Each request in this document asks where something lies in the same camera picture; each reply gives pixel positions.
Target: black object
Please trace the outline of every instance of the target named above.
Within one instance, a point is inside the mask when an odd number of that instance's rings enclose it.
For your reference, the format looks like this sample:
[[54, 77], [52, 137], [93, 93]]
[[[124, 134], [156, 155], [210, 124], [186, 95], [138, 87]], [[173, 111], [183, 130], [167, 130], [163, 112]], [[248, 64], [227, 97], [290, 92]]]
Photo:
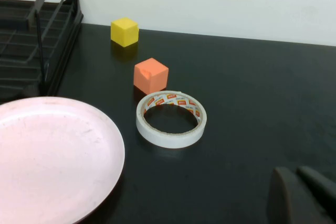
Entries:
[[336, 223], [336, 183], [307, 166], [299, 167], [296, 173]]
[[267, 203], [269, 224], [331, 224], [300, 178], [289, 169], [273, 170]]
[[83, 14], [78, 0], [0, 0], [0, 103], [54, 95]]
[[[122, 61], [110, 33], [82, 24], [57, 93], [102, 110], [125, 143], [122, 186], [83, 224], [266, 224], [274, 167], [336, 180], [336, 47], [140, 29], [136, 56]], [[206, 110], [188, 148], [138, 133], [134, 65], [151, 57], [169, 67], [167, 90]]]

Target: white tape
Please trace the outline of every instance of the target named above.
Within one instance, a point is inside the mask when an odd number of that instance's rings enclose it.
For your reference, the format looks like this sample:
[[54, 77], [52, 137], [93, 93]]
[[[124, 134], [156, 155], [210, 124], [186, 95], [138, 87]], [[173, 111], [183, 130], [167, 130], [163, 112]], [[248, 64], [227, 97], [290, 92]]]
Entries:
[[[194, 114], [198, 125], [191, 131], [173, 134], [153, 128], [144, 118], [145, 112], [160, 104], [175, 104]], [[204, 132], [206, 112], [193, 97], [177, 91], [159, 91], [145, 96], [138, 104], [136, 126], [140, 134], [152, 144], [165, 148], [183, 148], [196, 143]]]

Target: foam cube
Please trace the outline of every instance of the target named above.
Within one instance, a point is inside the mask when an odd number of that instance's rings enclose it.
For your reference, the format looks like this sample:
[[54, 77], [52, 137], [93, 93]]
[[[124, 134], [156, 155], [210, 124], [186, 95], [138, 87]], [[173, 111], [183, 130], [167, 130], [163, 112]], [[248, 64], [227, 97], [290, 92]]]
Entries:
[[122, 47], [127, 47], [138, 42], [138, 23], [129, 18], [121, 18], [111, 22], [111, 40]]
[[134, 85], [145, 94], [160, 91], [167, 87], [168, 68], [150, 58], [134, 67]]

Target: black dish rack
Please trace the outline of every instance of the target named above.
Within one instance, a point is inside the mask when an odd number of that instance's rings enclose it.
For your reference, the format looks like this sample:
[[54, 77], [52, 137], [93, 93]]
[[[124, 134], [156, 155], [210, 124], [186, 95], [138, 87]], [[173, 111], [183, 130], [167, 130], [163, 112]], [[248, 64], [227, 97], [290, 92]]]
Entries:
[[0, 0], [0, 104], [56, 94], [82, 19], [79, 0]]

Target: black table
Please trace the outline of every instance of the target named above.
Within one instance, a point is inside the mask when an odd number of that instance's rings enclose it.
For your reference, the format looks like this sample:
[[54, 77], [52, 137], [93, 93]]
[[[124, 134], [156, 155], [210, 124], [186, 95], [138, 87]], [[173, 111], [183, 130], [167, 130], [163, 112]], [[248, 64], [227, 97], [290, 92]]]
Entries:
[[[151, 57], [169, 67], [168, 90], [207, 111], [188, 148], [160, 148], [137, 131], [134, 65]], [[273, 167], [310, 165], [336, 180], [335, 85], [335, 47], [141, 30], [124, 54], [110, 27], [83, 24], [58, 95], [111, 117], [126, 158], [82, 223], [266, 223]]]

